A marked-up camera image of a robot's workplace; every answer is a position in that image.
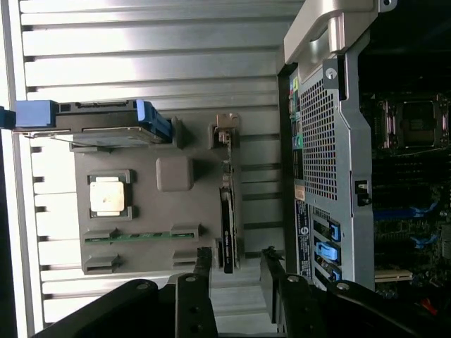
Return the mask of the green RAM stick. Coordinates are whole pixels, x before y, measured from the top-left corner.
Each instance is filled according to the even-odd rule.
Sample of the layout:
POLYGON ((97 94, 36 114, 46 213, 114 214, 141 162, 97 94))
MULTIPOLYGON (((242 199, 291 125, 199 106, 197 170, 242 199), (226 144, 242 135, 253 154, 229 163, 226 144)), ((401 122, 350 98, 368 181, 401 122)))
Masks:
POLYGON ((86 244, 100 244, 100 243, 117 243, 117 242, 139 242, 157 239, 194 239, 196 234, 194 232, 143 232, 123 234, 119 232, 111 232, 108 234, 90 235, 84 238, 86 244))

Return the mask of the grey plastic parts rack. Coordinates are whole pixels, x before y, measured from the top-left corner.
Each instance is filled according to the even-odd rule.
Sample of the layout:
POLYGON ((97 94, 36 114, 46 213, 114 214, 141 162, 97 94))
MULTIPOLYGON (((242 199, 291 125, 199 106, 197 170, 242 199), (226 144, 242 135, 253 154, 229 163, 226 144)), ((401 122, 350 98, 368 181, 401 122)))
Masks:
POLYGON ((192 266, 208 247, 221 266, 221 159, 209 148, 216 116, 169 118, 170 144, 115 149, 70 149, 75 181, 82 271, 87 275, 175 270, 192 266), (91 182, 121 181, 125 210, 119 214, 90 209, 91 182), (86 244, 90 235, 119 232, 194 232, 194 239, 86 244))

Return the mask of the green Dell motherboard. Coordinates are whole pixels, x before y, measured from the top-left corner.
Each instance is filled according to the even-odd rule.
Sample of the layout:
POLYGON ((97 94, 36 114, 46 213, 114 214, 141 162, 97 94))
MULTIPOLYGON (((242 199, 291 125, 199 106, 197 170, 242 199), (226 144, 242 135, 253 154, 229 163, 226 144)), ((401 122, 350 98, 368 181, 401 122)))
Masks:
MULTIPOLYGON (((361 110, 370 128, 376 104, 451 92, 365 94, 361 110)), ((372 141, 372 208, 436 208, 423 218, 374 221, 376 291, 386 298, 445 297, 451 292, 451 132, 445 149, 376 149, 372 141)))

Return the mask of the blue expansion slot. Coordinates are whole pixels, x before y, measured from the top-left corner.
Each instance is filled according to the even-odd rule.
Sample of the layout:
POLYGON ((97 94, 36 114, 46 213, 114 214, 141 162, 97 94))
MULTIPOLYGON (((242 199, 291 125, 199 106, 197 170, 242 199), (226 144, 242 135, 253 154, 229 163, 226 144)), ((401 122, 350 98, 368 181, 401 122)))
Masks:
POLYGON ((405 208, 405 209, 392 209, 392 210, 378 210, 373 212, 374 221, 382 220, 398 220, 398 219, 412 219, 423 218, 436 208, 435 204, 431 204, 428 208, 405 208))

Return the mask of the silver CPU chip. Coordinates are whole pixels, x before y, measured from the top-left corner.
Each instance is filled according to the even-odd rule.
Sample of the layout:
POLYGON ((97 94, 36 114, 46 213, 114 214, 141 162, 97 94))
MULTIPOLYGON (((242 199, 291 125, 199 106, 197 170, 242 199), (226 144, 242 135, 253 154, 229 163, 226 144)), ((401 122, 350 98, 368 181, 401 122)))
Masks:
POLYGON ((91 182, 90 209, 96 213, 119 214, 125 210, 125 187, 121 181, 91 182))

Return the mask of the open black PC case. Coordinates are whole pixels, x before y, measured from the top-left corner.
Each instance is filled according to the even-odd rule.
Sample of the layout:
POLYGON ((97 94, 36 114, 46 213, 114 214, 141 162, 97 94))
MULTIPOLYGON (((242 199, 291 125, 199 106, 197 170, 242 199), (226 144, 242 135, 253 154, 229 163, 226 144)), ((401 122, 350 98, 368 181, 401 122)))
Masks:
MULTIPOLYGON (((319 289, 347 280, 380 295, 362 97, 451 92, 451 0, 303 0, 282 53, 297 272, 319 289)), ((382 297, 451 317, 451 292, 382 297)))

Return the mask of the hard disk in blue caddy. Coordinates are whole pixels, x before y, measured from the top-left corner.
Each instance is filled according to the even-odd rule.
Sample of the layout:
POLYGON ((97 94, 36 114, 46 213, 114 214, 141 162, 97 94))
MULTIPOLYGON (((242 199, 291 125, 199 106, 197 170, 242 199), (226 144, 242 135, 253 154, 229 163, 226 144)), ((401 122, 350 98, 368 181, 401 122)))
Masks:
POLYGON ((48 137, 78 148, 115 149, 173 141, 171 121, 143 99, 73 103, 17 101, 14 111, 0 106, 0 129, 30 139, 48 137))

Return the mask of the metal CPU socket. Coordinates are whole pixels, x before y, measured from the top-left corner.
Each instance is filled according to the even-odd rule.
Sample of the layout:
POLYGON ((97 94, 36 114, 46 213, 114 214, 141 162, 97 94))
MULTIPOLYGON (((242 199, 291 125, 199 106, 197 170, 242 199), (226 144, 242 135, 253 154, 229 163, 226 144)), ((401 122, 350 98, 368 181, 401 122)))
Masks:
POLYGON ((445 149, 450 145, 450 102, 436 95, 413 99, 384 99, 372 113, 376 149, 445 149))

